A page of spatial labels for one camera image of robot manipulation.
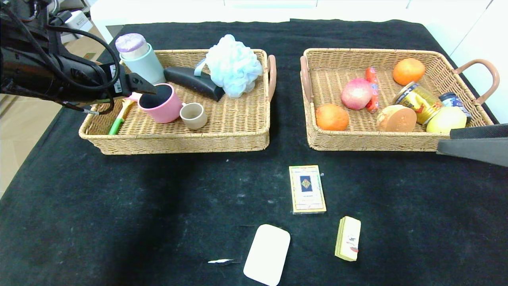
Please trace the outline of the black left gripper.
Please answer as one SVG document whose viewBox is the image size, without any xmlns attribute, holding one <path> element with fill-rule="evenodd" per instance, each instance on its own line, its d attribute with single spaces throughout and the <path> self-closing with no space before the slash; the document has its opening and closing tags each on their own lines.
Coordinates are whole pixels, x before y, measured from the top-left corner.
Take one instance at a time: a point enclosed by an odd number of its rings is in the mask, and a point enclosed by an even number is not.
<svg viewBox="0 0 508 286">
<path fill-rule="evenodd" d="M 62 97 L 70 102 L 107 102 L 132 92 L 157 94 L 157 88 L 137 73 L 126 76 L 119 62 L 98 64 L 78 56 L 64 56 L 62 72 L 67 76 Z"/>
</svg>

